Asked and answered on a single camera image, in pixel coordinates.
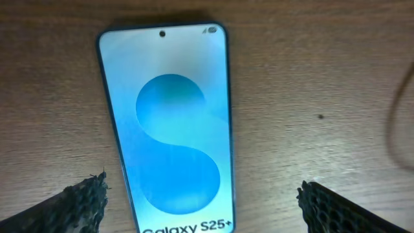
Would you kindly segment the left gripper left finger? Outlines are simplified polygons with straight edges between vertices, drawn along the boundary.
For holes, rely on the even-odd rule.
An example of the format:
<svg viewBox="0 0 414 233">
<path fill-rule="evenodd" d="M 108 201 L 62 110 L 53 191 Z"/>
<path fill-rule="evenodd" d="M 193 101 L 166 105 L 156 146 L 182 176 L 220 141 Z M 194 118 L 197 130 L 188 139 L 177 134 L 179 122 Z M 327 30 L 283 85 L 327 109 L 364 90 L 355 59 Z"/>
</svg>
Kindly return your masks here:
<svg viewBox="0 0 414 233">
<path fill-rule="evenodd" d="M 98 233 L 108 203 L 106 173 L 1 221 L 1 233 Z"/>
</svg>

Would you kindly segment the blue Samsung Galaxy smartphone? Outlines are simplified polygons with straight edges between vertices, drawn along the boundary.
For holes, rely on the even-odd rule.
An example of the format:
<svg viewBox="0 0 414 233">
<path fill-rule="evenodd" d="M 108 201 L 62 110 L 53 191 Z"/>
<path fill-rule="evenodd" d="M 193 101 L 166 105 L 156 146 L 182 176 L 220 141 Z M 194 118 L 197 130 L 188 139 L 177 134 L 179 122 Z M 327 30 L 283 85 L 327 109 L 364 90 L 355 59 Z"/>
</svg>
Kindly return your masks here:
<svg viewBox="0 0 414 233">
<path fill-rule="evenodd" d="M 98 62 L 138 232 L 233 232 L 234 150 L 226 29 L 114 28 Z"/>
</svg>

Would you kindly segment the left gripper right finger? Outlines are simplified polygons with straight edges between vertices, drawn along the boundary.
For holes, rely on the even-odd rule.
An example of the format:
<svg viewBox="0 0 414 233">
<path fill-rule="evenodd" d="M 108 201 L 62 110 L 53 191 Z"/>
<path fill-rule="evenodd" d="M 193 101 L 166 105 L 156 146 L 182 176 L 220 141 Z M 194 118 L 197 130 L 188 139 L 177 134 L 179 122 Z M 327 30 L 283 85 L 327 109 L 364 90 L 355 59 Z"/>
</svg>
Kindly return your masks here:
<svg viewBox="0 0 414 233">
<path fill-rule="evenodd" d="M 309 233 L 409 233 L 317 182 L 303 181 L 297 199 Z"/>
</svg>

